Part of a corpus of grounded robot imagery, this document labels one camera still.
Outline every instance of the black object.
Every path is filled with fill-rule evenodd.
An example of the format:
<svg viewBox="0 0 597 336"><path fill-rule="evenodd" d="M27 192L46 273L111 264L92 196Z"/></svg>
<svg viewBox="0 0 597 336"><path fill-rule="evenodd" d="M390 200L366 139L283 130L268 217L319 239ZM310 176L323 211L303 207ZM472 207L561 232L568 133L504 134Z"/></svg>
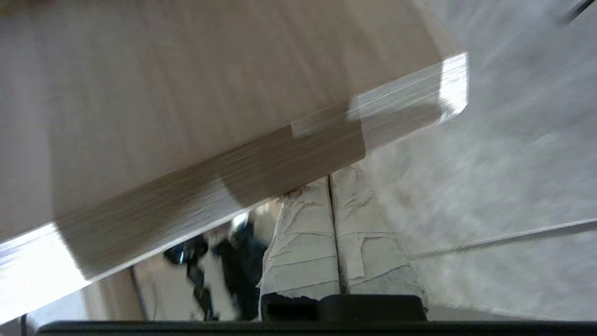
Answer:
<svg viewBox="0 0 597 336"><path fill-rule="evenodd" d="M253 320L259 313L259 288L263 254L267 246L253 237L253 222L242 224L232 235L212 248L222 261L226 289L240 311L240 320Z"/></svg>
<svg viewBox="0 0 597 336"><path fill-rule="evenodd" d="M595 2L595 0L584 0L583 2L581 2L580 5L576 6L576 8L570 12L570 21L576 19L580 14L582 14L582 12L584 12L587 8L589 8L589 6L592 5L594 2Z"/></svg>
<svg viewBox="0 0 597 336"><path fill-rule="evenodd" d="M203 311L204 320L218 320L214 313L211 302L211 293L205 284L205 273L199 266L199 259L209 250L207 242L203 236L197 236L169 248L164 252L164 257L174 265L187 266L187 278L195 285L193 296Z"/></svg>
<svg viewBox="0 0 597 336"><path fill-rule="evenodd" d="M595 322L54 322L39 336L594 335Z"/></svg>
<svg viewBox="0 0 597 336"><path fill-rule="evenodd" d="M421 298L416 295L330 295L320 301L287 298L272 293L261 297L261 319L271 321L427 321Z"/></svg>

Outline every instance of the gray floor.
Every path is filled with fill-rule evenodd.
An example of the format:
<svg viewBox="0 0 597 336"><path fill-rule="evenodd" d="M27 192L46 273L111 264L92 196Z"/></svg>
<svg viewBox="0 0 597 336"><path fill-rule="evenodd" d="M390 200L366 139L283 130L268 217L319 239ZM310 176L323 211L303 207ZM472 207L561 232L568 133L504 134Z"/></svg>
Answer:
<svg viewBox="0 0 597 336"><path fill-rule="evenodd" d="M407 252L597 217L597 27L564 22L577 3L432 2L470 51L469 106L367 159ZM416 266L442 304L596 319L595 227Z"/></svg>

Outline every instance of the wood grain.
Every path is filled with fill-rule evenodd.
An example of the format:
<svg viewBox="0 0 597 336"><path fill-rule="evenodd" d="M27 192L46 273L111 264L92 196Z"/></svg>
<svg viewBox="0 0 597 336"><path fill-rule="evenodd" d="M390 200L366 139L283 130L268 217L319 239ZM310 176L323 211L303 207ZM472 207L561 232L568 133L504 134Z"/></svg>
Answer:
<svg viewBox="0 0 597 336"><path fill-rule="evenodd" d="M455 51L421 13L145 0L0 16L0 298L30 272L11 273L12 239L46 223L85 280L64 295L440 120Z"/></svg>

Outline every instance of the wooden table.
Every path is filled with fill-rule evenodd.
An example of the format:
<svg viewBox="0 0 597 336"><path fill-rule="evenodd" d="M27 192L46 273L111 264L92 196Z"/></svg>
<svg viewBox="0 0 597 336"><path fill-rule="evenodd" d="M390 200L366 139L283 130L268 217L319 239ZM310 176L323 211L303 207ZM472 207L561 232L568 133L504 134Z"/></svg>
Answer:
<svg viewBox="0 0 597 336"><path fill-rule="evenodd" d="M419 2L0 11L0 322L467 103L467 54Z"/></svg>

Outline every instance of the floor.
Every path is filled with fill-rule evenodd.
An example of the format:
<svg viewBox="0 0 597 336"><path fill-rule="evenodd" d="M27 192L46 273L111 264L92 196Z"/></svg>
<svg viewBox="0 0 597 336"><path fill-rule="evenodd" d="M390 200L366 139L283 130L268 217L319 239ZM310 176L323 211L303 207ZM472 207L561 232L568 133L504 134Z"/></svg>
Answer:
<svg viewBox="0 0 597 336"><path fill-rule="evenodd" d="M432 1L470 51L469 106L367 164L436 302L597 318L597 21L587 11L568 25L577 3ZM497 239L536 229L548 233Z"/></svg>

